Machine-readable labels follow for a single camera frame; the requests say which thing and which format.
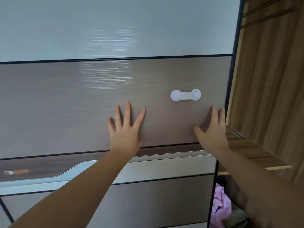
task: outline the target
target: pink fabric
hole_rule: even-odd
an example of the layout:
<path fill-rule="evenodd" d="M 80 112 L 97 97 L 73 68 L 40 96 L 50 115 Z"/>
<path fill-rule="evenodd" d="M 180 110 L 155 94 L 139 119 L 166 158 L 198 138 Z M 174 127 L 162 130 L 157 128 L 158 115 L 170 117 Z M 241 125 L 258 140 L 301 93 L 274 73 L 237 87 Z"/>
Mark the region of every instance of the pink fabric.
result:
<path fill-rule="evenodd" d="M 219 184 L 215 186 L 214 200 L 211 212 L 210 227 L 224 228 L 222 220 L 231 214 L 230 198 L 224 193 L 224 188 Z"/>

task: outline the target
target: white plastic latch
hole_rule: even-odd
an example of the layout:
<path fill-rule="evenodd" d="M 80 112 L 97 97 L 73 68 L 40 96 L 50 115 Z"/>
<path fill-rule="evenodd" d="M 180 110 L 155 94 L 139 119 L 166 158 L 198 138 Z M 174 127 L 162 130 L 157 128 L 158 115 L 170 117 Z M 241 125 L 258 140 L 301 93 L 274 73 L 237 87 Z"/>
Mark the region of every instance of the white plastic latch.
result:
<path fill-rule="evenodd" d="M 179 100 L 199 100 L 201 98 L 201 92 L 198 89 L 194 89 L 191 92 L 181 92 L 179 90 L 173 90 L 170 95 L 173 101 Z"/>

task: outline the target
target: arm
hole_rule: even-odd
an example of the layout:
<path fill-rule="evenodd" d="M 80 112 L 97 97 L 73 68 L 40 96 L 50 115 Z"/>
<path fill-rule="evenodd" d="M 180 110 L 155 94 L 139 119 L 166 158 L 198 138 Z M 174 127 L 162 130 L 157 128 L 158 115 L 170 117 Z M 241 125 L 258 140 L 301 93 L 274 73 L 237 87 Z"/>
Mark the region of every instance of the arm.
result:
<path fill-rule="evenodd" d="M 137 135 L 145 109 L 133 126 L 130 126 L 130 112 L 130 103 L 126 102 L 122 125 L 120 109 L 116 106 L 116 130 L 112 119 L 108 119 L 111 149 L 101 160 L 37 203 L 10 228 L 85 228 L 121 169 L 142 146 L 143 141 L 138 141 Z"/>
<path fill-rule="evenodd" d="M 244 193 L 254 199 L 266 218 L 276 227 L 303 227 L 303 192 L 293 183 L 230 150 L 225 130 L 225 110 L 221 109 L 218 115 L 214 106 L 207 131 L 204 133 L 194 126 L 201 146 L 226 168 Z"/>

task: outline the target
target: finger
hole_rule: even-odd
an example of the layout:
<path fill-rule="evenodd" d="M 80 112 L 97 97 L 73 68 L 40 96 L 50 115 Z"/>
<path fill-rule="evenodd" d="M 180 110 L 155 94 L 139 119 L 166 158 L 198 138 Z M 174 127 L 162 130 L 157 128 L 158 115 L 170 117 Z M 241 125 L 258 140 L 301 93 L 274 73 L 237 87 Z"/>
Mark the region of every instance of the finger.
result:
<path fill-rule="evenodd" d="M 212 106 L 212 112 L 211 112 L 211 122 L 210 122 L 210 124 L 212 125 L 212 124 L 218 124 L 218 112 L 217 112 L 217 110 L 216 110 L 216 108 L 215 108 L 215 106 L 213 105 Z"/>
<path fill-rule="evenodd" d="M 194 133 L 195 133 L 197 139 L 199 139 L 199 137 L 204 135 L 204 132 L 201 130 L 201 128 L 199 128 L 198 125 L 194 125 L 193 130 L 194 130 Z"/>
<path fill-rule="evenodd" d="M 115 126 L 116 130 L 119 131 L 121 129 L 121 118 L 120 118 L 120 108 L 119 105 L 115 107 Z"/>
<path fill-rule="evenodd" d="M 123 127 L 129 127 L 130 126 L 130 116 L 131 116 L 130 102 L 126 102 L 125 116 L 123 118 L 124 119 Z"/>
<path fill-rule="evenodd" d="M 108 131 L 109 131 L 110 137 L 112 137 L 115 133 L 115 130 L 114 130 L 113 125 L 112 125 L 112 118 L 111 117 L 108 118 L 107 126 L 108 126 Z"/>
<path fill-rule="evenodd" d="M 143 117 L 145 116 L 145 113 L 146 113 L 146 108 L 143 108 L 133 124 L 134 129 L 139 130 L 139 127 L 141 125 Z"/>
<path fill-rule="evenodd" d="M 225 130 L 226 125 L 225 125 L 225 109 L 222 108 L 221 111 L 219 112 L 219 125 Z"/>
<path fill-rule="evenodd" d="M 143 140 L 138 142 L 138 145 L 137 145 L 138 149 L 140 149 L 142 147 L 142 145 L 143 145 Z"/>

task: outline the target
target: hand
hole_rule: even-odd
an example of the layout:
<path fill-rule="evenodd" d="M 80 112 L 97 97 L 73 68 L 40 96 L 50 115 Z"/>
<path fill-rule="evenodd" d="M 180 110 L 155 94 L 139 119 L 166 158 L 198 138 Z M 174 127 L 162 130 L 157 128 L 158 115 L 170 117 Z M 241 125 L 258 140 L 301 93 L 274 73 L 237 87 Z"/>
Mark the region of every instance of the hand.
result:
<path fill-rule="evenodd" d="M 138 130 L 145 115 L 146 109 L 143 108 L 135 120 L 133 126 L 130 125 L 131 106 L 126 102 L 124 115 L 124 124 L 121 123 L 119 105 L 115 108 L 115 127 L 113 127 L 112 118 L 108 119 L 108 130 L 110 134 L 110 149 L 119 152 L 129 159 L 134 157 L 143 141 L 138 141 Z"/>
<path fill-rule="evenodd" d="M 212 106 L 211 121 L 207 131 L 203 132 L 197 125 L 193 129 L 200 145 L 208 152 L 229 149 L 226 137 L 225 109 L 221 109 L 220 115 L 218 115 L 215 106 Z"/>

